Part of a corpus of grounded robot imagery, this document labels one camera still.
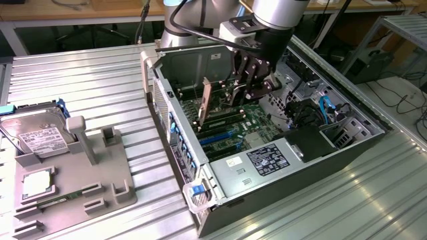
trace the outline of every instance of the aluminum profile table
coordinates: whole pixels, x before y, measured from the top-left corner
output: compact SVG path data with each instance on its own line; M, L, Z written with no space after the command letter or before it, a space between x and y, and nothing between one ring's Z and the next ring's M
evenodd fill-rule
M197 238L145 105L138 60L142 47L14 58L6 101L20 105L61 96L70 115L85 117L88 134L114 126L122 134L137 194L134 205L44 240ZM404 128L401 131L389 133L344 170L202 239L425 239L427 154L417 139ZM13 154L13 146L2 139L1 240L10 239Z
M368 30L352 55L347 58L343 64L340 71L343 74L345 74L352 67L359 54L367 48L380 27L388 28L393 33L399 34L405 40L411 41L427 52L427 17L421 14L380 16Z

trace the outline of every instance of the power supply label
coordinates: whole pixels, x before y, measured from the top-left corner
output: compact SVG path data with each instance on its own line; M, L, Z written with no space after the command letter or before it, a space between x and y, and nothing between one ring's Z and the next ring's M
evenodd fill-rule
M267 176L275 171L289 166L289 163L283 156L276 144L269 144L251 152L247 156L257 170L259 175Z
M26 132L17 136L37 155L66 148L66 143L57 127Z

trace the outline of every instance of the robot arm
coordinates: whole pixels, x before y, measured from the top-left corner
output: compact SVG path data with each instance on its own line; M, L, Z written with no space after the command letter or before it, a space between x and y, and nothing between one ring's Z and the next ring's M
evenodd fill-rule
M276 63L287 49L293 27L300 21L309 1L253 0L253 13L251 15L231 17L220 23L218 38L194 30L193 21L185 21L184 19L197 19L196 16L198 15L192 10L197 9L197 3L201 2L204 5L209 3L209 6L213 6L213 13L225 11L214 18L213 23L217 24L220 18L237 14L239 2L231 0L178 1L180 4L173 7L169 14L165 28L168 29L168 26L172 26L176 31L181 31L181 34L196 35L221 43L232 51L232 74L236 87L229 94L228 104L235 106L244 101L259 99L271 91L280 89L280 82L273 76ZM214 24L205 23L205 16L200 19L204 20L205 26L214 28Z

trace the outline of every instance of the wooden table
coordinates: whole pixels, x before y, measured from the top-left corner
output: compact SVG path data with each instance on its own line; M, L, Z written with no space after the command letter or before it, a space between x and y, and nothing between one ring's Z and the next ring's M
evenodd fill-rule
M66 0L68 3L80 3L81 0ZM320 44L325 33L329 30L333 19L343 6L344 0L340 3L329 4L325 11L324 5L309 3L304 14L321 14L325 12L331 17L324 25L321 34L317 38L316 45ZM417 5L413 0L403 0L405 4L405 12L408 14ZM383 12L393 11L395 5L372 6L363 0L352 0L345 12ZM46 26L69 26L88 24L112 24L112 23L132 23L140 21L141 9L121 9L94 11L90 5L81 6L81 10L76 11L69 7L58 6L50 0L26 0L25 4L2 5L0 7L0 30L10 45L16 56L28 55L25 45L16 34L16 28L46 27ZM149 14L145 19L149 21L164 20L164 5L162 0L152 0L149 4Z

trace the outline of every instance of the white sticker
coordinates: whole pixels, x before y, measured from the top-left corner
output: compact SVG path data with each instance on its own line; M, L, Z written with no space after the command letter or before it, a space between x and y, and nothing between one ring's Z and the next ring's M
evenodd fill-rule
M17 135L34 154L46 154L66 148L66 143L57 127Z
M236 166L241 163L241 158L239 156L225 160L228 167Z
M210 55L210 60L220 59L220 58L221 58L221 54L220 53L216 53L216 54Z

